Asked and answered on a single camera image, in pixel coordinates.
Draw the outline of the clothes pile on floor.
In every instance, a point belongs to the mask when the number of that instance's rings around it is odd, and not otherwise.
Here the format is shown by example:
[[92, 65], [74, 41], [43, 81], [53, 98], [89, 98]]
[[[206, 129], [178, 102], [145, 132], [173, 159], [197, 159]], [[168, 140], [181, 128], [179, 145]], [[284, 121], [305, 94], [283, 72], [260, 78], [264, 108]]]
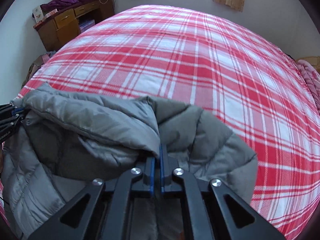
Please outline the clothes pile on floor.
[[45, 54], [40, 55], [29, 67], [25, 80], [22, 82], [21, 88], [23, 88], [27, 82], [33, 77], [33, 75], [56, 54], [56, 51], [48, 51]]

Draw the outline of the grey puffer jacket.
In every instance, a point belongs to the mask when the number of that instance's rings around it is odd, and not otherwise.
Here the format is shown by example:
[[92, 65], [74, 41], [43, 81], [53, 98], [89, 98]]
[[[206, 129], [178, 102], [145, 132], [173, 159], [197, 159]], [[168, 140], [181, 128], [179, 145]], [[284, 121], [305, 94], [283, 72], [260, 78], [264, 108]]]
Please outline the grey puffer jacket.
[[179, 167], [204, 181], [219, 178], [250, 202], [256, 153], [204, 109], [170, 99], [120, 99], [64, 92], [43, 84], [13, 105], [29, 112], [3, 146], [5, 215], [28, 238], [87, 183], [110, 180], [161, 145]]

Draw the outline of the white box on desk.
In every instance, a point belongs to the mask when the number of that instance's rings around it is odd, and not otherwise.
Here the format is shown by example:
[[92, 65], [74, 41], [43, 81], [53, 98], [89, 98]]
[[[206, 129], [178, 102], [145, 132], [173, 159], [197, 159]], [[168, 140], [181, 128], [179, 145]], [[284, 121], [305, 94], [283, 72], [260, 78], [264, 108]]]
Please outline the white box on desk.
[[36, 23], [39, 23], [44, 19], [44, 14], [40, 5], [33, 9], [33, 17], [35, 18]]

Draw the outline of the red plaid bed sheet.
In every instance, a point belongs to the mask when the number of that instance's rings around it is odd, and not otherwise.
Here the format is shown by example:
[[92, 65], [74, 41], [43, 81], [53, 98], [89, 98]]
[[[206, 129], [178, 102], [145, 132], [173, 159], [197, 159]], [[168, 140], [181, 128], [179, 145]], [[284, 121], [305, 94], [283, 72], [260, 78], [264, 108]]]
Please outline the red plaid bed sheet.
[[61, 48], [22, 88], [200, 106], [258, 155], [252, 207], [287, 239], [306, 236], [319, 204], [319, 111], [295, 60], [217, 16], [141, 5]]

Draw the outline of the pink folded quilt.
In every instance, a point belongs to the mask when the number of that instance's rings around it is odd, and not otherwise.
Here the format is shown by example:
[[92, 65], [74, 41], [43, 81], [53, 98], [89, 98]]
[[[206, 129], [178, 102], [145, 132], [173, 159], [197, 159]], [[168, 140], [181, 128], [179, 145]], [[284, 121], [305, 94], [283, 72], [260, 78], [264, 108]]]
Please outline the pink folded quilt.
[[308, 61], [305, 61], [305, 60], [298, 60], [297, 67], [298, 67], [303, 79], [305, 80], [305, 83], [306, 83], [307, 87], [309, 88], [311, 95], [314, 99], [314, 102], [316, 104], [316, 107], [319, 111], [319, 107], [320, 107], [319, 73], [317, 72], [317, 70], [315, 70], [315, 68], [310, 63], [308, 63]]

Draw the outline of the boxes in desk shelf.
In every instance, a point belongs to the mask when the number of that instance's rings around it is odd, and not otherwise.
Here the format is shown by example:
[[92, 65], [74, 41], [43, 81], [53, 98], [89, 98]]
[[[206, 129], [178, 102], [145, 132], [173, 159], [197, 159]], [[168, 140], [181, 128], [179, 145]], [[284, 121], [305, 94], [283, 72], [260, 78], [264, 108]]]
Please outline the boxes in desk shelf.
[[87, 31], [89, 28], [95, 26], [95, 20], [87, 20], [79, 23], [80, 33]]

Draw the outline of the wooden desk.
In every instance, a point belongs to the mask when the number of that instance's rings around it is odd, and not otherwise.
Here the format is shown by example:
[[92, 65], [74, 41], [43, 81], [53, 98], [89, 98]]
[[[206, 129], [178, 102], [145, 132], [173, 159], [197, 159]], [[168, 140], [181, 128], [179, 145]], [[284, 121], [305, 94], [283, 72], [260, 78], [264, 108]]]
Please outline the wooden desk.
[[58, 11], [34, 29], [47, 51], [58, 51], [82, 33], [85, 23], [98, 24], [113, 15], [114, 0], [86, 0]]

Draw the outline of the wooden headboard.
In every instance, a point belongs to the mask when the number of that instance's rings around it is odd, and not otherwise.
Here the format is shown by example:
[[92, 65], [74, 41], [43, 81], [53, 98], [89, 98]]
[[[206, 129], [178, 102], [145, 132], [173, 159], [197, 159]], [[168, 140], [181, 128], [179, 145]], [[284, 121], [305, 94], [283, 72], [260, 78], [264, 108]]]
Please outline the wooden headboard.
[[298, 61], [306, 61], [319, 73], [320, 72], [320, 56], [308, 56], [298, 59]]

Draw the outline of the purple cloth on desk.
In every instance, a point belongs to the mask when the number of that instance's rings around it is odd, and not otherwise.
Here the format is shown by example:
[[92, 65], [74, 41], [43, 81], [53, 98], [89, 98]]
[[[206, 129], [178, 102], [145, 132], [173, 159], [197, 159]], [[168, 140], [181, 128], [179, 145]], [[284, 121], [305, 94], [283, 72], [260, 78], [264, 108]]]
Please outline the purple cloth on desk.
[[40, 5], [41, 9], [46, 12], [50, 12], [54, 9], [62, 10], [67, 7], [70, 7], [71, 5], [82, 3], [87, 0], [52, 0], [49, 3]]

